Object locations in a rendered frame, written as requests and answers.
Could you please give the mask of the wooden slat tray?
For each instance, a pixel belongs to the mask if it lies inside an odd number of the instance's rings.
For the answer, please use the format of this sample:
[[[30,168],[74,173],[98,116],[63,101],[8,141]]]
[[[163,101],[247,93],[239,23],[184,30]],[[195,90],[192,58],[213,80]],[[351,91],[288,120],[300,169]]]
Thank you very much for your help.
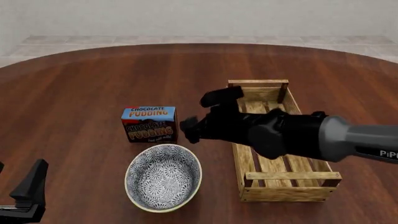
[[[300,114],[288,80],[229,80],[240,86],[244,97],[239,110],[267,113],[280,108]],[[342,180],[325,161],[286,155],[276,160],[259,156],[250,147],[232,145],[239,197],[243,202],[322,202],[329,198]]]

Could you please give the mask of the chocolate pudding box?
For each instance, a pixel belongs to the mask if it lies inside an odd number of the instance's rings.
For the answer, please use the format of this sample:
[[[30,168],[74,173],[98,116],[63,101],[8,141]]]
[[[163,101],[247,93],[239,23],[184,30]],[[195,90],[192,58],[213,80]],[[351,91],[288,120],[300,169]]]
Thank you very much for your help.
[[[130,143],[176,143],[177,112],[173,106],[133,106],[121,115]]]

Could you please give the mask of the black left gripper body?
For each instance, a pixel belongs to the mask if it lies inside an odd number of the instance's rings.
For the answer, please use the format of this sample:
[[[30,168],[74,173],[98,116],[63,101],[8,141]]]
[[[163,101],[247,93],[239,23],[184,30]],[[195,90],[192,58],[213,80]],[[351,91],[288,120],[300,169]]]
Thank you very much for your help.
[[[0,224],[39,223],[46,210],[46,203],[35,203],[31,207],[0,206]]]

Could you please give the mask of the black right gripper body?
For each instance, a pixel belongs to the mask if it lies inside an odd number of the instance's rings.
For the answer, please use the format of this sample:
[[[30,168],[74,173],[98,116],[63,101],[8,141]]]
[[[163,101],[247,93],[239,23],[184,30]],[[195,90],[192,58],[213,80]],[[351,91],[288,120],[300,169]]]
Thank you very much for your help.
[[[201,139],[248,142],[248,114],[239,111],[237,100],[212,106],[202,123]]]

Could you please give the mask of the patterned black and white bowl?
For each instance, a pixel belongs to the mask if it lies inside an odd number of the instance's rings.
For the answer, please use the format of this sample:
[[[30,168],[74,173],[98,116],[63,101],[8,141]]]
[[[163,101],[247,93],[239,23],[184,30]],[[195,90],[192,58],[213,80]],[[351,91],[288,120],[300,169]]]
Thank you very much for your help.
[[[130,201],[141,210],[167,213],[191,201],[202,177],[200,161],[192,151],[176,144],[160,144],[132,160],[124,188]]]

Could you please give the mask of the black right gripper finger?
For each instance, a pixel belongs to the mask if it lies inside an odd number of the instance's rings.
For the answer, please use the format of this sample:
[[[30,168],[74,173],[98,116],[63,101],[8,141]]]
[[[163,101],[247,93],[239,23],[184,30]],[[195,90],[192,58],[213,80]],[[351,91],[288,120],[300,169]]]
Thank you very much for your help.
[[[244,93],[240,86],[231,86],[205,93],[200,100],[200,105],[203,108],[209,108],[236,104],[237,100],[243,96]]]
[[[180,129],[190,143],[196,144],[205,137],[206,119],[199,121],[197,116],[188,117],[180,122]]]

